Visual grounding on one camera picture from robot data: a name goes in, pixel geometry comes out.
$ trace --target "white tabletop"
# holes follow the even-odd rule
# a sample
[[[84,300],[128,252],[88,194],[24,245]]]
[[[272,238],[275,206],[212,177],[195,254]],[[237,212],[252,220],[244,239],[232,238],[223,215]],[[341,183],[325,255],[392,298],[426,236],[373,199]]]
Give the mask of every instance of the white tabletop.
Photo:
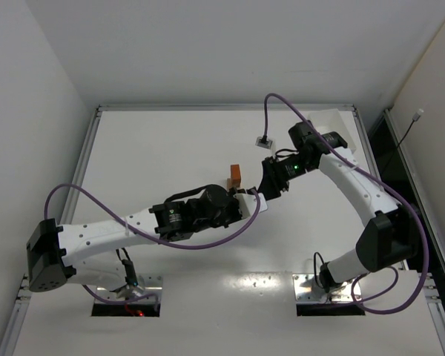
[[[351,111],[341,115],[357,146],[355,158],[367,169],[355,118]],[[269,120],[277,148],[290,148],[287,130],[297,118],[273,111]],[[231,164],[240,164],[244,188],[258,186],[260,162],[269,155],[254,145],[262,131],[262,111],[105,111],[82,186],[121,215],[180,191],[225,185]],[[107,218],[79,197],[74,223]],[[218,240],[240,224],[195,234],[185,243]],[[160,318],[89,317],[92,298],[82,287],[66,285],[33,295],[15,355],[50,355],[49,347],[54,355],[442,355],[422,297],[388,317],[296,316],[291,273],[312,272],[315,251],[330,260],[352,249],[362,230],[336,186],[311,172],[293,180],[290,192],[269,201],[268,211],[226,245],[204,251],[129,248],[137,271],[163,276]],[[243,281],[257,277],[249,272],[273,272],[274,282],[249,288]],[[366,278],[363,294],[379,291],[391,278],[389,271]],[[415,272],[401,273],[389,296],[369,305],[401,304],[416,281]]]

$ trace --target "white enclosure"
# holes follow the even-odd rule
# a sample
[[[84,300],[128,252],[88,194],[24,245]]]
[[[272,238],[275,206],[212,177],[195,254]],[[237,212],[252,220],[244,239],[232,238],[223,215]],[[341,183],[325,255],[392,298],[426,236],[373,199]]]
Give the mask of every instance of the white enclosure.
[[[369,169],[369,150],[352,107],[341,118]],[[269,135],[277,147],[291,147],[287,130],[299,119],[270,113]],[[254,142],[263,128],[261,110],[103,111],[87,167],[76,173],[82,187],[118,214],[132,214],[166,197],[208,183],[224,185],[230,164],[240,164],[243,187],[258,186],[261,161],[270,151]],[[65,219],[83,224],[107,219],[83,194],[71,201]],[[229,228],[195,234],[188,245],[228,236]],[[128,249],[137,273],[162,277],[158,318],[90,317],[93,298],[80,285],[33,294],[14,356],[116,354],[150,355],[442,355],[426,298],[421,294],[400,314],[298,317],[293,273],[311,273],[320,251],[332,260],[353,249],[363,224],[349,201],[319,170],[293,179],[289,192],[268,201],[254,224],[237,239],[202,251],[163,245]],[[114,251],[96,256],[118,268]],[[389,270],[362,280],[365,296],[392,281]],[[385,297],[369,302],[387,309],[406,300],[418,282],[400,271]]]
[[[369,126],[445,0],[27,0],[86,101],[352,102]]]
[[[261,105],[278,91],[355,103],[369,126],[444,19],[445,0],[0,0],[0,340],[25,243],[98,105]]]

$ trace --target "cable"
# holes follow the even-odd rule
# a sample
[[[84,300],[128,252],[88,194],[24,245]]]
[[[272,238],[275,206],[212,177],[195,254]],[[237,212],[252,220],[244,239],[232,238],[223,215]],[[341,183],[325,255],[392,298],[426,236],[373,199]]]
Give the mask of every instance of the cable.
[[[154,309],[155,310],[158,309],[158,294],[156,294],[156,293],[147,293],[147,294],[141,295],[140,297],[135,297],[135,298],[132,298],[132,299],[127,299],[127,300],[122,300],[122,301],[120,301],[120,300],[107,300],[107,299],[104,299],[104,298],[100,297],[96,293],[94,293],[88,286],[82,285],[82,287],[90,295],[92,295],[95,299],[97,299],[99,302],[102,302],[102,303],[105,303],[105,304],[109,304],[111,306],[124,306],[125,304],[135,303],[135,302],[138,302],[139,300],[142,300],[142,299],[146,299],[146,298],[149,298],[149,297],[155,297]]]
[[[125,247],[122,247],[122,251],[124,251],[125,256],[127,257],[127,260],[132,261],[131,257],[128,255],[127,250],[125,249]]]
[[[385,293],[391,291],[396,284],[398,284],[399,281],[399,272],[396,268],[389,266],[387,267],[391,270],[394,271],[394,280],[392,281],[391,285],[389,287],[387,287],[386,289],[384,289],[383,291],[380,291],[377,294],[372,295],[371,297],[366,297],[362,300],[357,300],[356,296],[355,296],[355,286],[356,284],[361,280],[361,278],[364,278],[366,276],[366,274],[363,274],[362,276],[359,276],[353,283],[352,283],[352,288],[351,288],[351,298],[353,299],[352,302],[349,303],[336,303],[336,304],[327,304],[327,305],[320,305],[320,306],[316,306],[316,307],[323,307],[323,308],[340,308],[343,306],[357,306],[358,303],[365,303],[367,301],[376,299],[378,297],[380,297],[381,295],[385,295]]]
[[[290,152],[291,154],[295,154],[297,153],[297,150],[292,150],[290,148],[282,148],[281,150],[275,152],[275,156],[277,158],[286,158],[288,156],[291,156],[291,154],[280,154],[280,152]]]
[[[371,181],[377,183],[381,187],[383,187],[389,194],[391,194],[395,199],[397,199],[410,213],[412,216],[412,219],[414,219],[415,224],[418,227],[419,234],[421,236],[421,242],[422,242],[422,248],[423,248],[423,265],[422,265],[422,272],[421,276],[419,278],[418,284],[416,285],[412,295],[400,306],[393,308],[393,309],[386,309],[386,310],[374,310],[370,309],[369,312],[373,314],[394,314],[403,311],[404,309],[408,308],[412,303],[414,303],[414,300],[417,298],[417,296],[422,292],[423,285],[425,283],[425,280],[427,278],[427,273],[429,271],[429,246],[427,242],[427,238],[425,235],[425,231],[422,227],[422,222],[419,219],[418,215],[415,213],[414,208],[407,202],[397,191],[389,187],[386,183],[384,183],[382,180],[378,179],[377,177],[374,177],[372,174],[364,171],[363,169],[353,165],[350,161],[348,161],[346,158],[341,156],[337,151],[334,150],[334,148],[325,140],[321,134],[315,130],[313,125],[310,123],[309,120],[307,120],[299,110],[293,106],[292,103],[290,103],[289,100],[285,99],[283,96],[276,94],[276,93],[269,93],[267,94],[265,100],[264,100],[264,110],[265,110],[265,116],[266,116],[266,129],[268,127],[268,112],[267,112],[267,101],[270,97],[274,97],[279,99],[281,102],[283,102],[285,105],[287,105],[294,113],[297,115],[303,122],[305,122],[312,130],[313,134],[329,149],[329,151],[334,154],[339,160],[341,160],[345,165],[347,165],[350,168],[353,168],[355,171],[357,171],[359,174],[362,174],[366,178],[369,178]]]
[[[205,245],[179,245],[177,243],[170,243],[168,241],[160,240],[156,237],[153,237],[149,234],[146,234],[143,231],[140,231],[138,228],[134,228],[132,225],[127,225],[127,223],[119,217],[116,213],[114,213],[112,210],[110,210],[104,203],[102,203],[100,200],[95,198],[94,195],[86,191],[84,188],[79,187],[78,185],[72,184],[72,183],[62,183],[57,185],[47,196],[46,202],[44,203],[44,219],[46,220],[48,217],[48,206],[51,201],[51,197],[56,193],[57,190],[64,187],[71,187],[76,189],[77,191],[80,191],[83,193],[86,197],[88,197],[90,200],[92,200],[94,203],[96,203],[103,211],[105,211],[107,214],[109,214],[114,220],[116,220],[120,225],[124,227],[128,227],[130,231],[132,231],[134,234],[137,234],[141,237],[144,237],[145,239],[148,239],[150,241],[153,241],[154,243],[157,243],[159,245],[165,245],[173,248],[179,248],[180,250],[204,250],[207,248],[213,248],[219,245],[222,245],[223,243],[228,243],[229,241],[235,239],[239,235],[241,235],[245,230],[248,229],[249,226],[252,225],[255,218],[259,214],[260,211],[260,197],[259,194],[255,189],[251,189],[251,192],[254,194],[255,200],[257,201],[257,205],[255,208],[254,214],[249,218],[248,222],[246,222],[239,230],[234,232],[233,234],[229,235],[228,237],[225,237],[224,239],[221,239],[219,241],[216,241],[214,243],[206,243]]]
[[[371,309],[371,308],[367,308],[363,305],[364,302],[367,302],[368,300],[373,300],[377,297],[380,297],[381,295],[387,293],[388,291],[390,291],[391,289],[393,289],[395,287],[395,285],[398,283],[399,281],[399,272],[397,269],[395,269],[392,266],[389,266],[387,268],[390,268],[391,270],[394,271],[395,273],[395,278],[394,281],[392,282],[392,284],[384,289],[383,291],[371,296],[371,297],[367,297],[366,299],[363,300],[357,300],[355,297],[355,286],[356,284],[362,279],[364,278],[366,275],[363,276],[359,276],[358,278],[355,279],[355,281],[353,282],[353,284],[351,284],[351,298],[353,299],[352,302],[350,302],[351,304],[355,304],[359,309],[364,310],[365,312],[369,312],[369,313],[373,313],[373,314],[383,314],[382,312],[385,312],[384,310],[376,310],[376,309]]]
[[[407,128],[406,133],[402,136],[399,143],[395,146],[394,150],[392,150],[392,154],[390,158],[387,160],[387,163],[384,165],[384,168],[380,171],[379,175],[383,176],[384,172],[386,171],[387,167],[389,167],[389,163],[392,161],[392,158],[394,158],[395,153],[398,151],[399,147],[401,146],[402,141],[407,137],[407,134],[409,133],[412,126],[417,122],[417,120],[412,119],[412,122],[409,125],[409,128]]]
[[[317,274],[317,255],[320,256],[320,261],[321,264],[324,265],[325,264],[325,260],[323,259],[323,257],[321,256],[320,252],[315,252],[313,254],[313,278],[314,278],[314,282],[317,284],[318,287],[320,287],[321,289],[323,289],[322,286],[320,286],[320,284],[318,283],[318,274]]]
[[[195,189],[191,189],[190,191],[183,191],[182,193],[173,194],[171,197],[166,198],[165,202],[172,202],[177,199],[184,199],[201,193],[204,189],[206,189],[210,185],[204,185],[203,187],[198,187]]]
[[[134,311],[128,307],[128,303],[124,304],[124,309],[128,314],[135,316]]]

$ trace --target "orange block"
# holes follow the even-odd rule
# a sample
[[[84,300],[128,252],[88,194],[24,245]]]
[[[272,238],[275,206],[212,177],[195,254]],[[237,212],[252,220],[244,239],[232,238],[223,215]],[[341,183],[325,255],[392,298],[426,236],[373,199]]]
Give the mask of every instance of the orange block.
[[[231,165],[231,186],[239,188],[241,181],[239,165]]]

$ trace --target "robotic arm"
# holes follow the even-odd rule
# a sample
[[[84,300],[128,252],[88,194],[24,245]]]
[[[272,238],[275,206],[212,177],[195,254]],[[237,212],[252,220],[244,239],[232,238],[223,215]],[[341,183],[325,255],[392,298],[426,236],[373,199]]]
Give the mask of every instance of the robotic arm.
[[[417,253],[418,233],[397,201],[331,154],[309,125],[300,122],[289,130],[289,135],[297,153],[283,160],[271,156],[262,162],[263,179],[257,189],[260,211],[267,210],[267,201],[289,189],[290,180],[320,169],[355,207],[365,226],[354,249],[321,266],[320,283],[326,292]],[[339,154],[356,164],[338,133],[326,133],[323,137]],[[179,200],[200,192],[200,198]],[[235,188],[227,191],[218,185],[207,185],[175,194],[163,204],[124,217],[126,226],[115,220],[61,226],[56,226],[54,219],[43,220],[27,244],[30,290],[49,291],[66,282],[95,284],[110,291],[136,286],[138,281],[131,261],[123,260],[121,271],[104,266],[90,270],[85,266],[86,259],[131,245],[187,240],[207,228],[228,227],[252,216],[255,200],[250,191]],[[140,237],[128,226],[152,239]]]

